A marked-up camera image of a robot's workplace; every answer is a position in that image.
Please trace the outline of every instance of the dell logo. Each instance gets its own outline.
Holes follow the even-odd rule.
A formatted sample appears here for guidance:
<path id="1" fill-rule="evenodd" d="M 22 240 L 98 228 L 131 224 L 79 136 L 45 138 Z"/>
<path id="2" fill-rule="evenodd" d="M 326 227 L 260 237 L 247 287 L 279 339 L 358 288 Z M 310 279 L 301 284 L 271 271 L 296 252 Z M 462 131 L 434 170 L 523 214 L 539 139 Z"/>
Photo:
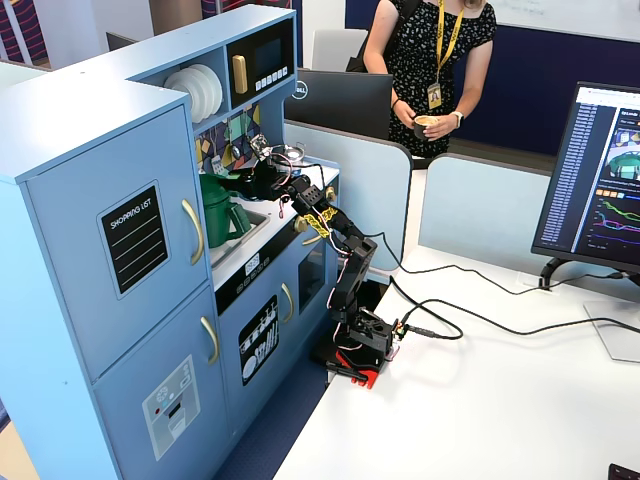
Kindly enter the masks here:
<path id="1" fill-rule="evenodd" d="M 305 98 L 307 98 L 307 95 L 309 95 L 309 87 L 307 87 L 307 84 L 302 80 L 298 80 L 296 91 L 292 95 L 292 97 L 296 100 L 304 100 Z"/>

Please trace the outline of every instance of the shopping list sign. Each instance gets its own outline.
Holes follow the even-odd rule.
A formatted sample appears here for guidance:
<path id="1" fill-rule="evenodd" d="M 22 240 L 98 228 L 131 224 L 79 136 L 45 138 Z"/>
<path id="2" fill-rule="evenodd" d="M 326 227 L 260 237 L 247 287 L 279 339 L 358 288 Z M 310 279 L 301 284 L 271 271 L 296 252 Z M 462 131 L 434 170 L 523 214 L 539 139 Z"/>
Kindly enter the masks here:
<path id="1" fill-rule="evenodd" d="M 155 185 L 104 215 L 101 223 L 120 295 L 169 258 Z"/>

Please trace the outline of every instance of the chalkboard label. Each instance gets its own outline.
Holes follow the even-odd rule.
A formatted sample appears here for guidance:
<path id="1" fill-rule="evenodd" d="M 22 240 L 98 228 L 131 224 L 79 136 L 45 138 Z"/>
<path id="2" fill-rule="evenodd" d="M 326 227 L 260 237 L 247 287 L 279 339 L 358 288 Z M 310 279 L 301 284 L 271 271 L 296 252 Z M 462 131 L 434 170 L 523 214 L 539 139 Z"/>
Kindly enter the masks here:
<path id="1" fill-rule="evenodd" d="M 247 385 L 278 346 L 278 297 L 274 295 L 238 336 L 242 385 Z"/>
<path id="2" fill-rule="evenodd" d="M 121 295 L 169 258 L 155 186 L 104 215 L 102 227 Z"/>

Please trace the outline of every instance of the door handle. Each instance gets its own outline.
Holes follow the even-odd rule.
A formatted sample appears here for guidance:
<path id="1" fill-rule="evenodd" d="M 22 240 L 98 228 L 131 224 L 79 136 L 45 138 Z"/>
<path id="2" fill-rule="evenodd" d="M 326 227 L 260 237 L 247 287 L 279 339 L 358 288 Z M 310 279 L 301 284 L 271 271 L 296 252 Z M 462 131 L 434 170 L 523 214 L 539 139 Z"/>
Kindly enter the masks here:
<path id="1" fill-rule="evenodd" d="M 282 291 L 287 296 L 287 300 L 289 300 L 289 315 L 287 315 L 287 318 L 283 320 L 284 323 L 288 323 L 289 320 L 293 318 L 293 314 L 295 313 L 296 307 L 295 307 L 295 304 L 293 303 L 293 295 L 291 295 L 291 290 L 289 290 L 289 287 L 287 287 L 286 283 L 282 284 Z"/>
<path id="2" fill-rule="evenodd" d="M 247 81 L 247 60 L 242 55 L 234 55 L 233 64 L 233 80 L 236 93 L 243 95 L 249 90 Z"/>
<path id="3" fill-rule="evenodd" d="M 308 240 L 305 240 L 304 242 L 302 242 L 302 245 L 307 247 L 309 245 L 313 245 L 316 242 L 319 242 L 320 240 L 322 240 L 322 237 L 320 235 L 318 235 L 317 237 L 313 237 L 313 238 L 310 238 Z"/>
<path id="4" fill-rule="evenodd" d="M 216 335 L 216 331 L 209 323 L 209 320 L 207 320 L 207 317 L 200 318 L 200 323 L 211 337 L 213 348 L 216 350 L 214 354 L 209 357 L 209 366 L 211 366 L 218 361 L 218 357 L 220 356 L 220 344 L 218 343 L 218 336 Z"/>
<path id="5" fill-rule="evenodd" d="M 182 208 L 187 212 L 187 215 L 189 215 L 189 218 L 193 222 L 193 226 L 196 227 L 196 232 L 198 233 L 198 249 L 196 250 L 196 253 L 191 256 L 191 265 L 195 265 L 204 253 L 204 233 L 202 233 L 202 225 L 200 225 L 198 215 L 187 199 L 182 200 Z"/>

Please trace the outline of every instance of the dell monitor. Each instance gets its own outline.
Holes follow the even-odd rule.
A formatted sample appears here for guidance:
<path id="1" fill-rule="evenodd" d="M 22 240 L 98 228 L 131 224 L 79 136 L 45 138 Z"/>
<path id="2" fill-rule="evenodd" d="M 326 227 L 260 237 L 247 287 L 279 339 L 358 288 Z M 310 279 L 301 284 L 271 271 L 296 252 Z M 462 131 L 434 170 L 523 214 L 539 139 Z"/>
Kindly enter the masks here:
<path id="1" fill-rule="evenodd" d="M 287 120 L 389 138 L 392 75 L 298 70 L 296 91 L 285 101 Z"/>
<path id="2" fill-rule="evenodd" d="M 533 253 L 640 272 L 640 89 L 579 83 Z M 640 306 L 589 302 L 640 327 Z M 597 324 L 609 354 L 640 362 L 640 335 Z"/>

